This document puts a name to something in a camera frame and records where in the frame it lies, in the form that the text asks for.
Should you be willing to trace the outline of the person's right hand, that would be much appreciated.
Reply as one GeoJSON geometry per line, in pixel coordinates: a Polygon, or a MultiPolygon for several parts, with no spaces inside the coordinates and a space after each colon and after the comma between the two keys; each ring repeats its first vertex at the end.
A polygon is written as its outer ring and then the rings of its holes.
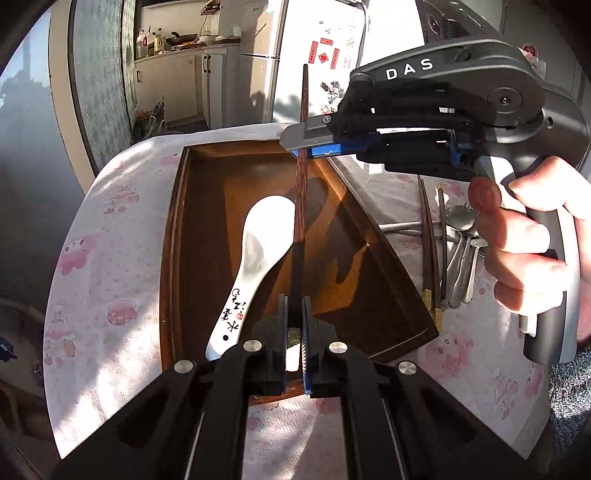
{"type": "MultiPolygon", "coordinates": [[[[580,252],[580,320],[590,319],[590,183],[565,160],[552,156],[532,173],[510,183],[526,207],[574,217],[580,252]]],[[[551,234],[544,225],[502,208],[501,190],[487,178],[470,183],[469,200],[478,212],[478,231],[489,244],[487,271],[497,279],[495,297],[522,315],[557,307],[567,287],[567,267],[545,258],[551,234]]]]}

